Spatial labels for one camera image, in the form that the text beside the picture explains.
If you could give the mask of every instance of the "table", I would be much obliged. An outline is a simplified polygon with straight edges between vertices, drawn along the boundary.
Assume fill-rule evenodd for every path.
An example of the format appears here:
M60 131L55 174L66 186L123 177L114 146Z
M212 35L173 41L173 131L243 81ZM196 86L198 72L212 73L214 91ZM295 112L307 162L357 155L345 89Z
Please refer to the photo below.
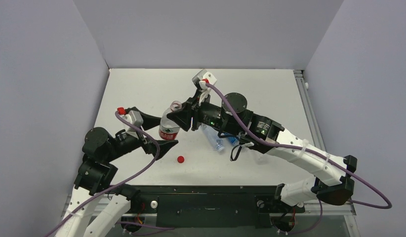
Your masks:
M307 96L301 72L293 70L244 70L208 69L218 79L216 86L224 93L238 92L248 100L248 109L281 123L293 134L306 138L325 149L312 106ZM117 107L136 106L144 113L161 116L174 100L184 102L195 92L191 78L199 69L111 69L95 126L106 128L111 134L123 129L115 118ZM219 97L212 92L211 103L220 105ZM149 134L159 139L158 128ZM261 155L254 151L242 153L236 162L229 161L232 148L226 143L222 155L212 149L201 131L180 131L179 144L129 184L136 185L277 185L296 182L311 174L280 158ZM178 156L185 162L179 164ZM118 167L113 179L117 183L143 168L152 159L141 149L112 162ZM94 215L107 204L100 201ZM298 215L297 229L310 226L318 218L316 201L305 204L306 213ZM324 205L324 218L318 227L300 236L328 235L360 236L351 204L343 206ZM153 218L147 218L152 224ZM159 236L271 236L273 229L255 230L240 228L181 228ZM107 236L121 235L120 227Z

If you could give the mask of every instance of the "white knob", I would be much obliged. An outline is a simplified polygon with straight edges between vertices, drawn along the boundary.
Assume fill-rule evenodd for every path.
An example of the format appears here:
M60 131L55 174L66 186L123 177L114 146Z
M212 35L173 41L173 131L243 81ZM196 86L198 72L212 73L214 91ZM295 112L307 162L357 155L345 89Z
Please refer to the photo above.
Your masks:
M157 206L158 206L158 202L157 202L157 201L152 201L152 202L151 202L151 207L152 207L153 209L157 208Z

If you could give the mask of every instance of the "bottle label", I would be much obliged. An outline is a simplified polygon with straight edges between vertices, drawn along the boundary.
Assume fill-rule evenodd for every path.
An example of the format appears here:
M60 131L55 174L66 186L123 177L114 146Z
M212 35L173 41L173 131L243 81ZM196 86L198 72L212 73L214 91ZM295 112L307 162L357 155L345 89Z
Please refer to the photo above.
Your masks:
M174 140L179 131L180 128L164 128L160 126L159 134L164 140Z

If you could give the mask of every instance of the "gray wall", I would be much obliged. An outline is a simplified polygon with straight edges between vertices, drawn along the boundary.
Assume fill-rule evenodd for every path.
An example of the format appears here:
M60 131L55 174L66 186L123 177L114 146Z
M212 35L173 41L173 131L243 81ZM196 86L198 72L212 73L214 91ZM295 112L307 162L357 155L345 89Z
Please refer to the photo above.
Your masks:
M74 0L110 68L304 69L343 0Z
M107 77L71 0L0 0L0 236L58 223Z
M362 236L406 237L406 0L345 0L305 77L326 148L394 204L356 205ZM353 199L384 204L359 184Z

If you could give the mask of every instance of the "red bottle cap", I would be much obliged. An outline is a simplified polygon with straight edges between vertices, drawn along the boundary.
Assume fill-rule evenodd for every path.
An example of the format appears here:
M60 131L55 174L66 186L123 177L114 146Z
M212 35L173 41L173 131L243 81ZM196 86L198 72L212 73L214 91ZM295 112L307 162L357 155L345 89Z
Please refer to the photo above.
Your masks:
M184 157L183 156L179 156L177 158L178 163L183 163L184 162Z

